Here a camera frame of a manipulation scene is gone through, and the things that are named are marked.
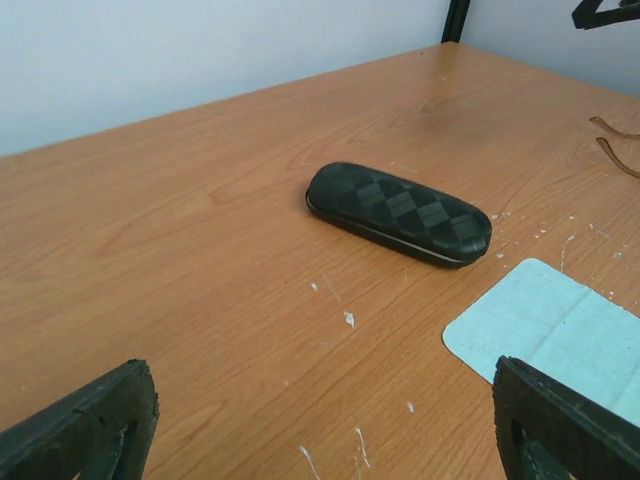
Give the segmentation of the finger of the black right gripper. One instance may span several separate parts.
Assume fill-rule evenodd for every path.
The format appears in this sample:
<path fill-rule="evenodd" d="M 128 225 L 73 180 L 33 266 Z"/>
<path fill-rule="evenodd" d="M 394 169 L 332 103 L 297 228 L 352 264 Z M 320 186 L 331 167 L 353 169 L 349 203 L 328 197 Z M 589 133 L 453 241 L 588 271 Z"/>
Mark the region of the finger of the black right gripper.
<path fill-rule="evenodd" d="M 582 0 L 571 16 L 578 30 L 590 30 L 636 21 L 640 18 L 639 0 L 620 0 L 616 7 L 601 9 L 603 0 Z"/>

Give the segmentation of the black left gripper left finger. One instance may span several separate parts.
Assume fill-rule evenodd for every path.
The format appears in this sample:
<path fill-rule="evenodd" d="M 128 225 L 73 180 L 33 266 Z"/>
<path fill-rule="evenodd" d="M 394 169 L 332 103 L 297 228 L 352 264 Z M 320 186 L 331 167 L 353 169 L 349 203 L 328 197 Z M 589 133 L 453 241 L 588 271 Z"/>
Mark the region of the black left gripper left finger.
<path fill-rule="evenodd" d="M 128 360 L 1 432 L 3 479 L 140 479 L 159 420 L 146 361 Z"/>

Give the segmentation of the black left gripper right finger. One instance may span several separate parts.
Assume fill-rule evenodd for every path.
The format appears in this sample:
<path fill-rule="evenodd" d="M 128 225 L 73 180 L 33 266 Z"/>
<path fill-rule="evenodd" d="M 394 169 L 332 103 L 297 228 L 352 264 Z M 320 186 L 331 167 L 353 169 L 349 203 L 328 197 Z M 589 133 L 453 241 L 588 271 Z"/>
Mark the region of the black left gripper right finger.
<path fill-rule="evenodd" d="M 492 395 L 508 479 L 639 477 L 639 428 L 526 362 L 501 356 Z"/>

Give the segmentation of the black checkered glasses case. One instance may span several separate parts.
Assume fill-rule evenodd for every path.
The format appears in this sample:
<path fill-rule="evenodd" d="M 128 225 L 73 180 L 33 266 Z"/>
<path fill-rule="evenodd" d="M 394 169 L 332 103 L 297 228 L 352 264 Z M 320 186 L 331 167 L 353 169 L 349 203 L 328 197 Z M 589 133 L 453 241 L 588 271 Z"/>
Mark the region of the black checkered glasses case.
<path fill-rule="evenodd" d="M 489 250 L 492 224 L 442 191 L 349 162 L 323 166 L 305 193 L 322 220 L 412 258 L 461 268 Z"/>

